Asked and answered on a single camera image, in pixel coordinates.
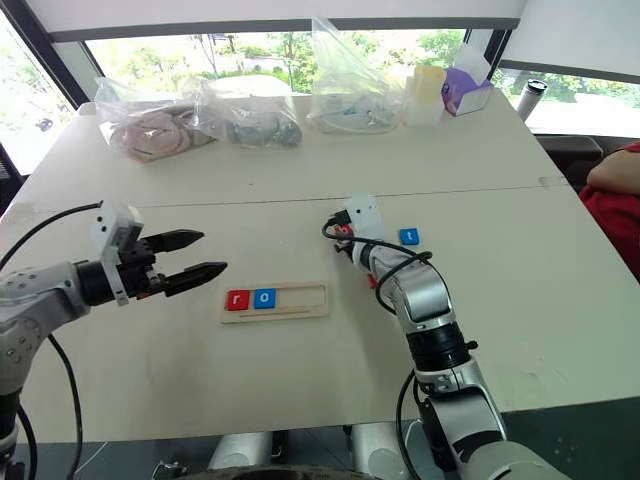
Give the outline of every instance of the foliage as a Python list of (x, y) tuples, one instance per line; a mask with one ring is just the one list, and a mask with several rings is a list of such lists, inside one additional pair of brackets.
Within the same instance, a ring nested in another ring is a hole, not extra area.
[(436, 30), (418, 39), (425, 56), (418, 60), (422, 65), (448, 68), (453, 66), (464, 33), (462, 30)]
[(507, 69), (498, 69), (491, 80), (509, 99), (514, 100), (520, 96), (523, 87), (532, 78), (549, 85), (543, 101), (574, 103), (577, 93), (591, 93), (619, 98), (630, 106), (640, 107), (640, 88), (628, 83)]
[[(206, 78), (208, 80), (215, 80), (216, 76), (211, 72), (199, 72), (195, 74), (198, 77)], [(279, 80), (282, 80), (285, 83), (289, 83), (289, 75), (286, 72), (283, 72), (280, 68), (274, 68), (273, 70), (260, 70), (259, 72), (245, 72), (241, 70), (234, 70), (232, 72), (220, 72), (217, 78), (228, 78), (228, 77), (240, 77), (242, 75), (269, 75), (270, 77), (276, 77)]]
[(287, 64), (289, 85), (294, 92), (311, 93), (317, 66), (313, 57), (310, 32), (283, 32), (271, 36), (274, 53)]
[(271, 51), (257, 45), (247, 45), (246, 47), (242, 47), (240, 51), (244, 53), (244, 56), (247, 58), (271, 56)]
[[(414, 65), (448, 67), (453, 64), (464, 32), (433, 30), (422, 35), (416, 33), (406, 44), (398, 42), (397, 36), (390, 37), (389, 32), (357, 31), (345, 35), (374, 68), (404, 77)], [(141, 39), (99, 42), (104, 42), (101, 44), (104, 46), (94, 50), (92, 43), (91, 49), (97, 54), (107, 74), (141, 90), (175, 91), (183, 80), (198, 72), (208, 78), (222, 78), (259, 70), (260, 74), (286, 81), (296, 92), (310, 93), (316, 71), (310, 32), (270, 33), (262, 34), (262, 37), (243, 34), (191, 35), (173, 37), (163, 45), (158, 40), (143, 43)], [(262, 61), (262, 57), (269, 57), (269, 60)], [(251, 66), (246, 68), (245, 58), (252, 59)], [(278, 59), (281, 59), (282, 68), (276, 66)], [(25, 67), (20, 75), (21, 81), (29, 85), (32, 91), (38, 91), (39, 84), (34, 71)], [(640, 87), (637, 85), (501, 69), (495, 72), (492, 80), (509, 98), (515, 99), (529, 78), (538, 78), (549, 84), (545, 101), (575, 102), (576, 94), (586, 93), (619, 98), (629, 105), (640, 107)]]
[(351, 41), (365, 56), (375, 53), (380, 47), (380, 40), (378, 40), (372, 32), (351, 32), (349, 36), (351, 37)]
[(0, 45), (0, 102), (0, 132), (28, 131), (43, 118), (63, 124), (73, 116), (26, 47), (14, 41)]

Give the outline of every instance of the plastic bag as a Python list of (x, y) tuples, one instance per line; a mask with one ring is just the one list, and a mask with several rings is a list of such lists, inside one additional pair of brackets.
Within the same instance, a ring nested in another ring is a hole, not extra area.
[(308, 119), (325, 133), (383, 133), (398, 125), (403, 88), (367, 64), (329, 20), (312, 19), (318, 71)]
[(167, 99), (108, 78), (98, 78), (95, 96), (100, 131), (111, 148), (147, 162), (177, 155), (213, 140), (191, 127), (192, 100)]
[(302, 140), (291, 89), (266, 75), (192, 82), (192, 125), (206, 135), (250, 147), (293, 147)]

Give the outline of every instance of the white table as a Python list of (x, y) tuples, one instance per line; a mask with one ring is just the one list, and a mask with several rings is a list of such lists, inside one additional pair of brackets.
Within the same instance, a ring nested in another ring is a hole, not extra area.
[[(451, 165), (441, 158), (424, 157), (418, 163), (414, 146), (411, 155), (396, 155), (395, 160), (396, 170), (410, 174), (391, 176), (384, 166), (373, 170), (371, 181), (386, 188), (379, 203), (388, 229), (420, 229), (421, 247), (435, 254), (434, 262), (449, 284), (465, 337), (480, 344), (477, 356), (503, 411), (638, 395), (640, 379), (633, 375), (633, 366), (640, 360), (635, 345), (640, 335), (638, 285), (573, 191), (558, 185), (557, 170), (506, 106), (501, 96), (494, 95), (488, 112), (500, 117), (495, 124), (511, 132), (506, 137), (513, 146), (510, 151), (500, 147), (501, 131), (493, 141), (485, 139), (485, 145), (493, 148), (480, 148), (477, 158), (454, 155), (451, 158), (457, 163)], [(462, 135), (464, 129), (455, 124), (458, 121), (465, 122), (470, 136), (476, 135), (476, 128), (490, 131), (484, 125), (474, 126), (472, 119), (447, 120), (437, 129), (440, 135), (428, 135), (429, 148), (443, 152), (442, 145), (453, 142), (445, 135), (447, 129), (460, 129)], [(111, 162), (114, 172), (136, 172), (142, 188), (127, 189), (122, 183), (129, 182), (110, 180), (104, 182), (103, 190), (118, 192), (125, 201), (137, 198), (139, 202), (132, 203), (151, 205), (141, 209), (147, 234), (183, 227), (207, 235), (185, 250), (160, 256), (165, 272), (204, 260), (229, 262), (227, 271), (206, 286), (123, 308), (105, 305), (58, 331), (78, 377), (87, 440), (212, 435), (392, 419), (398, 389), (411, 365), (403, 335), (393, 317), (378, 307), (361, 274), (334, 253), (331, 242), (319, 231), (339, 207), (340, 202), (331, 197), (346, 193), (341, 189), (348, 189), (348, 178), (324, 187), (316, 185), (313, 192), (318, 195), (322, 188), (328, 192), (322, 195), (325, 199), (312, 200), (304, 197), (300, 185), (310, 186), (313, 179), (300, 173), (296, 177), (295, 170), (292, 173), (281, 165), (272, 165), (274, 178), (267, 178), (266, 167), (251, 164), (264, 175), (254, 174), (259, 179), (255, 182), (262, 185), (259, 190), (225, 187), (225, 176), (239, 179), (237, 169), (253, 170), (219, 160), (227, 166), (221, 166), (216, 177), (219, 190), (175, 190), (191, 196), (185, 204), (199, 203), (198, 199), (202, 204), (154, 206), (154, 202), (167, 205), (176, 199), (175, 191), (159, 190), (156, 197), (149, 192), (168, 183), (166, 177), (172, 173), (174, 181), (183, 185), (179, 171), (163, 167), (164, 160), (139, 166), (116, 156), (96, 156), (91, 168), (80, 169), (90, 148), (65, 143), (77, 135), (76, 127), (89, 130), (83, 122), (72, 124), (20, 192), (16, 208), (3, 218), (0, 250), (46, 218), (42, 212), (47, 209), (90, 199), (91, 192), (84, 186), (48, 198), (43, 192), (51, 185), (63, 177), (95, 180), (94, 170), (107, 172), (103, 163)], [(417, 145), (418, 137), (407, 131), (358, 137), (358, 150), (374, 152), (368, 147), (372, 142), (381, 150), (385, 138), (399, 149), (399, 145)], [(397, 143), (398, 139), (411, 141)], [(324, 144), (337, 155), (341, 148), (355, 151), (356, 140), (312, 136), (310, 141), (317, 142), (317, 152)], [(465, 138), (460, 142), (466, 144)], [(202, 162), (196, 152), (205, 155), (217, 147), (194, 151), (189, 158)], [(224, 146), (221, 150), (231, 151)], [(309, 170), (327, 178), (321, 166), (309, 163), (308, 153), (300, 149), (295, 161), (306, 161)], [(248, 162), (255, 151), (240, 150), (233, 155), (240, 163), (243, 159)], [(261, 161), (277, 158), (270, 155)], [(182, 158), (186, 165), (186, 157), (166, 159), (166, 163), (176, 166)], [(365, 163), (357, 157), (342, 160), (351, 175), (350, 161)], [(69, 171), (54, 168), (65, 162), (72, 164), (66, 167)], [(152, 173), (145, 182), (147, 167)], [(492, 180), (494, 168), (498, 170)], [(456, 169), (474, 169), (477, 175), (463, 174), (467, 182), (463, 186)], [(443, 186), (438, 187), (433, 171), (440, 172)], [(42, 172), (49, 172), (48, 180)], [(423, 177), (424, 185), (419, 181)], [(540, 177), (547, 180), (540, 182)], [(189, 178), (202, 185), (197, 177)], [(288, 185), (287, 192), (280, 191), (285, 187), (271, 191), (264, 186), (275, 188), (278, 181)], [(363, 182), (353, 178), (357, 189), (367, 190)], [(425, 191), (406, 194), (410, 191), (407, 184), (411, 188), (423, 185)], [(222, 195), (223, 188), (229, 198)], [(433, 193), (446, 189), (464, 191)], [(295, 200), (275, 201), (287, 197)], [(33, 206), (40, 212), (33, 213)], [(90, 213), (79, 214), (47, 228), (25, 245), (13, 265), (92, 258), (90, 218)], [(63, 233), (69, 231), (76, 234), (71, 244), (63, 241)], [(329, 284), (328, 317), (250, 325), (221, 325), (218, 321), (223, 293), (229, 287), (305, 281)], [(23, 399), (40, 441), (73, 440), (66, 377), (48, 345), (36, 357)], [(407, 413), (414, 415), (415, 411), (407, 408)]]
[[(310, 97), (295, 97), (300, 118)], [(23, 188), (21, 200), (59, 210), (102, 198), (177, 206), (406, 195), (566, 184), (509, 102), (496, 92), (483, 111), (433, 130), (325, 135), (306, 128), (290, 150), (214, 142), (142, 164), (111, 151), (95, 115), (77, 116)]]

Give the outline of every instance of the chair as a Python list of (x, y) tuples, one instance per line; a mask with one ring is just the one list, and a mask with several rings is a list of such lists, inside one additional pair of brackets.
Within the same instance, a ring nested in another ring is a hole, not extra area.
[(5, 212), (23, 183), (24, 177), (0, 143), (0, 215)]

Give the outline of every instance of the purple box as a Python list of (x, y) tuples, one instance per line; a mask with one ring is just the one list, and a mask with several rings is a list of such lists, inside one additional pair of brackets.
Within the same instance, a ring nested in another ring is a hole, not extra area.
[(493, 84), (485, 80), (478, 85), (471, 75), (457, 68), (447, 68), (447, 78), (442, 87), (445, 108), (456, 117), (485, 107)]

